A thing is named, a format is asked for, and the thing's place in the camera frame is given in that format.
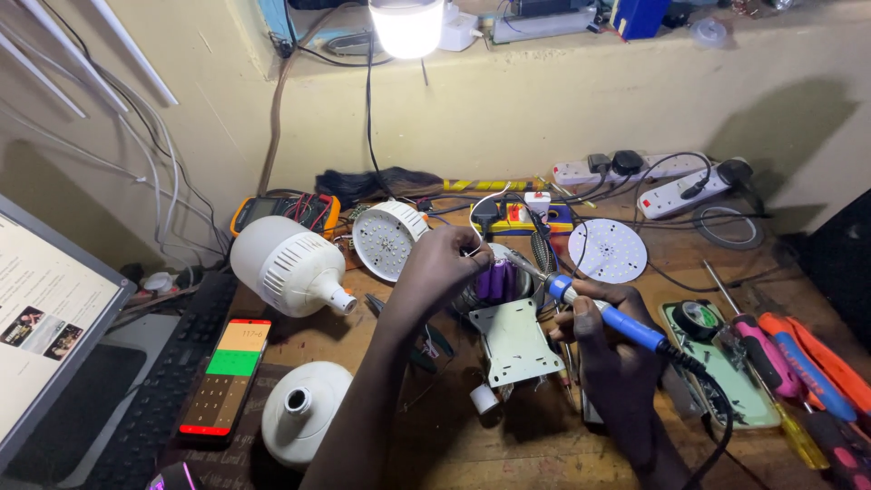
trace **yellow screwdriver handle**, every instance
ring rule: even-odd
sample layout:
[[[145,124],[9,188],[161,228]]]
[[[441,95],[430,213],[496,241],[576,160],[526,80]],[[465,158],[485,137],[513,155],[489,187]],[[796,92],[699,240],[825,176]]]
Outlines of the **yellow screwdriver handle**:
[[[798,454],[799,458],[805,462],[805,465],[812,470],[828,469],[828,460],[826,460],[826,457],[814,440],[811,439],[810,434],[807,433],[805,428],[787,413],[783,405],[774,402],[774,407],[777,408],[777,412],[780,414],[780,426],[783,427],[783,432],[787,436],[787,443]]]

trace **calculator app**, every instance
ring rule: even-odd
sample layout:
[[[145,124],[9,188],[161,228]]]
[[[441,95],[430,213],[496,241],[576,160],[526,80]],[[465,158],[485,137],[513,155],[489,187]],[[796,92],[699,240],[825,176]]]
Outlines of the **calculator app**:
[[[266,345],[270,325],[266,320],[234,320],[227,325],[187,409],[181,432],[214,436],[230,433]]]

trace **keyboard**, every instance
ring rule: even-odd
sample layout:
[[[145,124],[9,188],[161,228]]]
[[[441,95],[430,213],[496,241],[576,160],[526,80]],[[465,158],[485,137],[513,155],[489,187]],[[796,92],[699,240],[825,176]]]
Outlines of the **keyboard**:
[[[175,433],[199,361],[211,356],[218,343],[237,285],[232,274],[203,279],[82,488],[147,487],[155,461]]]

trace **pliers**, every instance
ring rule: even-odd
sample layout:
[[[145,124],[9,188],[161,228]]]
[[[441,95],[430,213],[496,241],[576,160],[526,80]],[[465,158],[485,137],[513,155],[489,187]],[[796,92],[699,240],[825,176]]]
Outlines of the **pliers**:
[[[381,310],[384,309],[384,302],[375,296],[366,293],[366,301],[372,306],[372,310],[375,312],[375,316],[379,316],[381,314]],[[455,355],[454,349],[448,343],[448,339],[442,335],[442,333],[434,326],[430,324],[426,324],[421,334],[421,338],[424,340],[432,339],[432,342],[439,347],[442,348],[445,356],[453,357]],[[433,362],[432,358],[425,354],[422,350],[414,348],[411,351],[411,362],[421,367],[424,371],[436,374],[438,372],[438,368],[436,367],[436,363]]]

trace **yellow wall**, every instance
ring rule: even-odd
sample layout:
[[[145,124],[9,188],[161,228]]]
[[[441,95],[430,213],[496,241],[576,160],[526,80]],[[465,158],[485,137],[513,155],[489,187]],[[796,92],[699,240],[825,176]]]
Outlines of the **yellow wall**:
[[[95,58],[137,87],[147,86],[114,49],[114,37],[95,13],[55,3]],[[275,65],[254,2],[114,0],[111,6],[181,102],[161,113],[192,182],[213,201],[225,226],[256,187],[269,137]],[[38,34],[32,23],[17,25],[19,32]],[[379,66],[372,75],[375,153],[383,167],[471,179],[545,173],[559,161],[624,148],[742,155],[756,169],[769,205],[780,211],[778,229],[813,230],[871,185],[864,161],[871,151],[869,27],[871,3],[840,2],[740,20],[733,25],[733,45],[723,51],[695,47],[685,31],[631,44],[585,33],[491,51],[479,41],[464,53],[434,53],[427,57],[429,87],[416,61]],[[45,101],[14,60],[3,55],[0,64],[0,98],[145,174],[135,144],[95,105],[88,105],[90,119],[72,120]],[[308,190],[324,168],[371,168],[365,81],[364,69],[305,58],[294,67],[273,187]],[[69,93],[87,100],[78,89]],[[156,93],[144,93],[159,101]],[[66,206],[38,209],[39,215],[67,216],[83,202],[92,219],[72,226],[56,218],[79,230],[68,234],[78,233],[83,242],[94,228],[108,227],[126,245],[117,246],[111,236],[91,240],[87,246],[101,258],[112,265],[159,262],[150,189],[50,149],[2,115],[0,131],[0,193],[19,189],[16,201],[27,207],[44,194],[42,181],[72,187],[60,193]],[[179,231],[182,224],[186,237],[208,239],[198,218],[180,219]]]

